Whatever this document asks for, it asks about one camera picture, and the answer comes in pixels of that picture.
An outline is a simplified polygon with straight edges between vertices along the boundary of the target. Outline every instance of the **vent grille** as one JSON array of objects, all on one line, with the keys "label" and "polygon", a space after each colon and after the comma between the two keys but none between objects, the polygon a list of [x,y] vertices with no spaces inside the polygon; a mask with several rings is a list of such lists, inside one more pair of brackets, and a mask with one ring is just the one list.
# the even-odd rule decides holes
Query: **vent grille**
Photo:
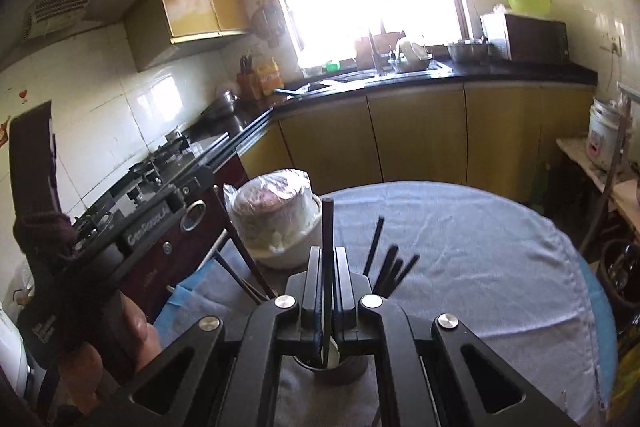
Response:
[{"label": "vent grille", "polygon": [[37,0],[24,23],[24,39],[72,26],[82,19],[91,0]]}]

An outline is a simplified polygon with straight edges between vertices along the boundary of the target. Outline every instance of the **black countertop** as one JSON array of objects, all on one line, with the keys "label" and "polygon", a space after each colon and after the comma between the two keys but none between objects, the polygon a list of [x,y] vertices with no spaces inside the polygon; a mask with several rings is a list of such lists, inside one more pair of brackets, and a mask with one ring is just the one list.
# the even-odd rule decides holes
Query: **black countertop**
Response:
[{"label": "black countertop", "polygon": [[[227,132],[230,140],[221,148],[220,155],[214,160],[215,164],[222,164],[242,142],[251,137],[254,132],[267,127],[271,120],[277,120],[278,117],[286,115],[290,111],[312,107],[319,103],[337,102],[389,89],[451,83],[519,81],[557,82],[583,86],[597,86],[598,84],[598,74],[595,71],[577,64],[563,66],[518,64],[505,60],[492,61],[489,64],[463,64],[452,60],[439,60],[439,62],[446,65],[447,69],[401,75],[390,74],[369,80],[354,80],[289,100],[283,95],[276,94],[262,100],[241,102],[233,115],[216,121],[201,118],[186,129],[184,135],[193,142]],[[295,90],[314,80],[314,78],[298,80],[287,84],[286,89]]]}]

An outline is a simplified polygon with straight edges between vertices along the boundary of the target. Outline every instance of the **wrinkled fabric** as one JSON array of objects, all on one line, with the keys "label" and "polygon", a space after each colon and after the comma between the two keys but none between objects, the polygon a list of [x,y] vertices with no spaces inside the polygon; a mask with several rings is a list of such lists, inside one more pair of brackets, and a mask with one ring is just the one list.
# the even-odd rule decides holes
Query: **wrinkled fabric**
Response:
[{"label": "wrinkled fabric", "polygon": [[[405,261],[420,254],[391,297],[407,314],[431,320],[453,313],[571,418],[585,426],[604,425],[588,289],[577,251],[551,221],[513,201],[457,185],[397,182],[331,196],[334,245],[346,247],[351,270],[362,272],[376,220],[385,216],[370,277],[377,276],[391,244],[399,245]],[[231,242],[222,255],[249,278]],[[284,289],[287,274],[265,272]],[[231,319],[254,306],[213,263],[178,309],[170,331],[162,332],[163,342],[203,315]],[[293,360],[283,361],[278,426],[369,426],[377,405],[372,361],[360,380],[342,387],[317,384]]]}]

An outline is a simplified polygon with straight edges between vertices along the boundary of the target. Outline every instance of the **triangular cutout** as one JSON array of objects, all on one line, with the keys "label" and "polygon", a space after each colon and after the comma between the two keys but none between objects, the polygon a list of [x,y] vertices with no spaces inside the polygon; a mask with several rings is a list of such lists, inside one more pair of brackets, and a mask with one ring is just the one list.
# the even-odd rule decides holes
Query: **triangular cutout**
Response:
[{"label": "triangular cutout", "polygon": [[471,344],[460,348],[473,378],[484,409],[495,414],[507,407],[519,403],[524,398],[521,390],[500,374]]},{"label": "triangular cutout", "polygon": [[162,371],[132,395],[133,401],[155,413],[166,414],[174,403],[175,394],[193,355],[194,350],[190,347],[182,350]]}]

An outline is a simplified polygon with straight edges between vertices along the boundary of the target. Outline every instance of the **faucet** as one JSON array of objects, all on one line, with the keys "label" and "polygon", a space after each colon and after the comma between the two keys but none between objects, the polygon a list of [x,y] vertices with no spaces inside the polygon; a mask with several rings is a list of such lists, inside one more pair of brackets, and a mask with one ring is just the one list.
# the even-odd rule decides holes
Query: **faucet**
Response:
[{"label": "faucet", "polygon": [[371,30],[369,30],[369,45],[371,46],[371,56],[373,57],[373,66],[376,68],[376,74],[378,76],[383,76],[384,62],[382,60],[382,57],[378,53],[378,50],[376,49],[376,43],[373,39]]}]

